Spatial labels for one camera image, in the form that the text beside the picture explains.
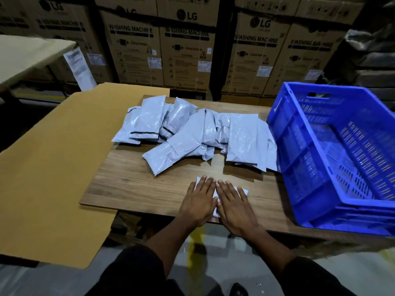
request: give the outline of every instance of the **wood grain surface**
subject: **wood grain surface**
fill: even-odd
[[[174,101],[174,98],[166,98],[168,103]],[[261,106],[188,101],[199,108],[217,112],[257,113],[263,120],[267,119],[270,111],[269,107]],[[198,157],[184,158],[154,177],[142,154],[155,146],[146,143],[140,146],[114,145],[81,198],[80,204],[175,216],[189,184],[197,176],[206,174],[216,180],[229,180],[234,186],[247,189],[248,199],[259,223],[267,230],[347,243],[383,247],[394,245],[394,240],[385,237],[295,225],[291,221],[292,209],[281,174],[261,172],[244,165],[235,166],[226,162],[225,156],[219,150],[215,151],[214,158],[208,162]],[[218,219],[213,217],[211,222],[218,222]]]

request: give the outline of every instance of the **hand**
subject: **hand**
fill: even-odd
[[[221,200],[217,204],[217,212],[223,225],[232,234],[250,239],[257,229],[263,229],[241,187],[237,187],[236,191],[229,181],[224,183],[219,180],[216,189]]]
[[[213,216],[217,205],[217,197],[213,198],[215,180],[212,177],[206,178],[202,176],[197,185],[196,182],[189,185],[180,207],[179,217],[190,222],[190,226],[194,228],[203,226]]]

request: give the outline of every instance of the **person's left hand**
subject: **person's left hand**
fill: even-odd
[[[201,177],[196,189],[196,182],[189,185],[179,211],[179,216],[195,228],[203,226],[213,216],[217,205],[217,197],[213,198],[216,181],[212,177],[206,178]]]

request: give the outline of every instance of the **white sticker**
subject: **white sticker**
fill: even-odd
[[[150,69],[162,69],[162,59],[148,57],[148,66]]]
[[[260,66],[258,72],[256,73],[257,77],[268,77],[270,76],[271,70],[273,66]]]
[[[211,62],[210,61],[199,61],[197,65],[197,71],[203,71],[206,73],[211,72]]]
[[[305,80],[316,81],[321,74],[323,74],[323,71],[320,71],[318,69],[310,69],[305,77]]]
[[[88,53],[88,59],[92,65],[106,66],[106,61],[104,60],[104,56],[102,54]]]
[[[97,86],[80,48],[63,54],[63,57],[70,66],[81,91],[92,90]]]

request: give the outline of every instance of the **person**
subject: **person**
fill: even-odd
[[[102,273],[87,293],[91,295],[177,295],[166,280],[185,239],[213,215],[215,207],[222,224],[245,239],[268,265],[288,295],[354,295],[314,261],[297,257],[292,250],[272,238],[254,214],[241,187],[203,176],[189,185],[178,215],[144,245],[124,249]],[[217,190],[220,202],[213,198]],[[248,295],[240,285],[231,294]]]

